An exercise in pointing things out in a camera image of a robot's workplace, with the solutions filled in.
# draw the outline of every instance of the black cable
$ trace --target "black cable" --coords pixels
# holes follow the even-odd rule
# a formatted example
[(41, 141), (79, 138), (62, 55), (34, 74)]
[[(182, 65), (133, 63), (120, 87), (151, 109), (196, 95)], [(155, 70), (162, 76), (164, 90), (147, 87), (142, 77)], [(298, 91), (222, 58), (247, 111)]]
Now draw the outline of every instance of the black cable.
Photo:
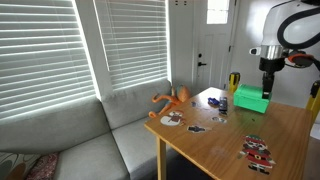
[(320, 61), (316, 60), (314, 58), (313, 64), (317, 67), (317, 69), (320, 71)]
[(286, 66), (289, 66), (289, 67), (292, 67), (292, 68), (297, 68), (297, 69), (303, 69), (303, 68), (306, 68), (306, 67), (302, 67), (302, 66), (293, 66), (293, 65), (290, 65), (290, 64), (287, 64), (286, 63)]
[(277, 32), (277, 37), (280, 44), (289, 49), (305, 49), (318, 43), (320, 41), (320, 32), (316, 34), (314, 37), (312, 37), (311, 39), (302, 43), (297, 43), (297, 44), (289, 43), (284, 38), (284, 31), (291, 23), (309, 16), (316, 15), (316, 14), (320, 14), (320, 7), (298, 12), (296, 14), (289, 16), (286, 20), (284, 20)]

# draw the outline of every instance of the patterned pillow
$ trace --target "patterned pillow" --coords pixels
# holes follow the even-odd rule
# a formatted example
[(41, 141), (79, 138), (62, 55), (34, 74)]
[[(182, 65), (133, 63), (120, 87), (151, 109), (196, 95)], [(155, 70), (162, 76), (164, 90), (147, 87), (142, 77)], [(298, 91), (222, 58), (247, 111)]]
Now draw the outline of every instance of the patterned pillow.
[(0, 153), (0, 179), (23, 180), (40, 155)]
[(58, 153), (42, 156), (31, 169), (26, 180), (52, 180), (57, 162)]

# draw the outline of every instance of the yellow object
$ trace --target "yellow object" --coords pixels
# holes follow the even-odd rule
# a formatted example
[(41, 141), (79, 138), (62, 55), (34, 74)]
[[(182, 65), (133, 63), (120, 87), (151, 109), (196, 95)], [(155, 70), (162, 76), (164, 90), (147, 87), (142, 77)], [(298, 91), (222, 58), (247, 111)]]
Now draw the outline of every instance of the yellow object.
[(320, 110), (320, 80), (312, 84), (310, 97), (306, 109), (312, 112), (312, 124), (315, 122)]
[(229, 75), (229, 92), (234, 93), (237, 90), (239, 81), (240, 81), (240, 73), (232, 72)]
[(182, 102), (185, 102), (186, 100), (191, 98), (191, 93), (189, 89), (184, 85), (178, 86), (177, 92), (175, 91), (174, 87), (172, 87), (171, 91), (172, 91), (171, 96), (161, 95), (158, 97), (158, 94), (156, 94), (152, 97), (152, 102), (154, 103), (157, 103), (163, 99), (167, 99), (169, 101), (159, 113), (150, 111), (149, 112), (150, 118), (155, 118), (158, 115), (162, 114), (163, 112), (167, 111), (168, 109), (171, 109), (173, 106), (179, 105)]

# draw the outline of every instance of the table surface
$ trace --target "table surface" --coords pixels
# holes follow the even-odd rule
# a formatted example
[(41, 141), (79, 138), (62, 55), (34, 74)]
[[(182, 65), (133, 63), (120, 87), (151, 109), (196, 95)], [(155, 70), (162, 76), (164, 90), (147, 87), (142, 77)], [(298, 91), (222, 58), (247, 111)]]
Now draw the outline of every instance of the table surface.
[[(228, 115), (219, 115), (208, 97), (228, 98)], [(185, 125), (166, 126), (160, 119), (174, 110), (183, 111)], [(154, 135), (170, 145), (214, 179), (302, 179), (311, 127), (311, 112), (302, 108), (270, 102), (265, 114), (233, 106), (229, 92), (209, 88), (188, 101), (145, 123)], [(221, 117), (227, 123), (211, 120)], [(212, 128), (192, 133), (188, 126)], [(240, 157), (244, 137), (258, 135), (264, 140), (275, 161), (266, 175), (248, 168), (246, 156)]]

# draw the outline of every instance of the white door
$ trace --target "white door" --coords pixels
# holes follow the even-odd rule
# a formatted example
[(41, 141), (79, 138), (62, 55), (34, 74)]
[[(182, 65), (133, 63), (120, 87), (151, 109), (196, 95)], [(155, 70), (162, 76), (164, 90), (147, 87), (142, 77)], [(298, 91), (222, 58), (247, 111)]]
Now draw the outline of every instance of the white door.
[(195, 90), (225, 89), (230, 73), (228, 61), (231, 60), (229, 52), (236, 0), (197, 2), (199, 44)]

